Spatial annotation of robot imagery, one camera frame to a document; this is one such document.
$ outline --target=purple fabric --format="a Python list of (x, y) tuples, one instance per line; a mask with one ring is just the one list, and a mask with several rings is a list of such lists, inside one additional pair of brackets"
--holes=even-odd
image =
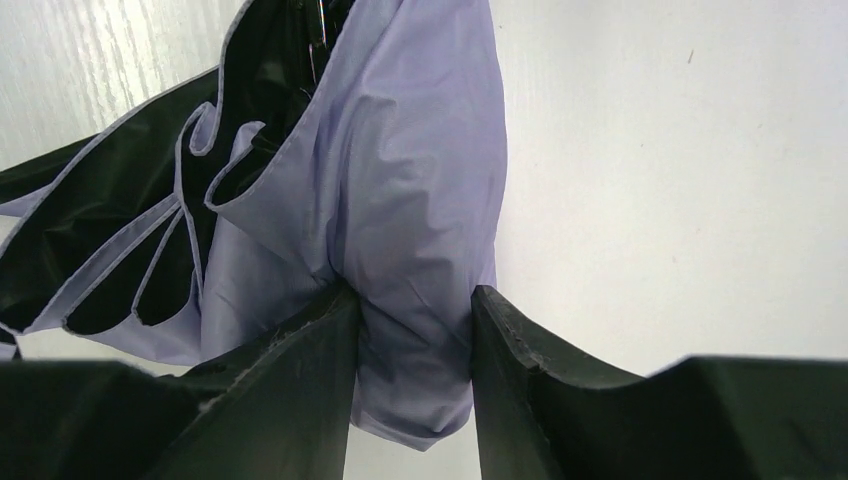
[[(186, 124), (191, 161), (215, 141), (221, 90)], [(243, 126), (206, 193), (219, 220), (197, 271), (199, 317), (168, 321), (165, 356), (140, 323), (97, 339), (126, 349), (126, 335), (146, 338), (131, 350), (151, 360), (211, 358), (341, 276), (366, 325), (351, 420), (426, 450), (468, 419), (470, 297), (495, 282), (507, 162), (487, 0), (357, 0), (295, 130), (246, 192), (213, 203), (256, 127)], [(187, 214), (179, 178), (174, 196)]]

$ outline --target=fabric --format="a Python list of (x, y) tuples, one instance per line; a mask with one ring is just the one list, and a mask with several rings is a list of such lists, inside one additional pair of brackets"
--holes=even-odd
[[(495, 283), (506, 133), (488, 2), (331, 10), (343, 27), (312, 86), (315, 73), (286, 60), (293, 36), (268, 34), (298, 28), (281, 4), (246, 2), (221, 68), (129, 113), (52, 183), (31, 182), (28, 200), (0, 204), (23, 217), (0, 249), (0, 321), (191, 365), (341, 278), (365, 319), (351, 420), (425, 450), (468, 419), (470, 297)], [(147, 127), (121, 129), (136, 120)], [(110, 157), (123, 174), (105, 175)], [(56, 206), (101, 177), (153, 193)], [(42, 273), (20, 268), (34, 259)]]

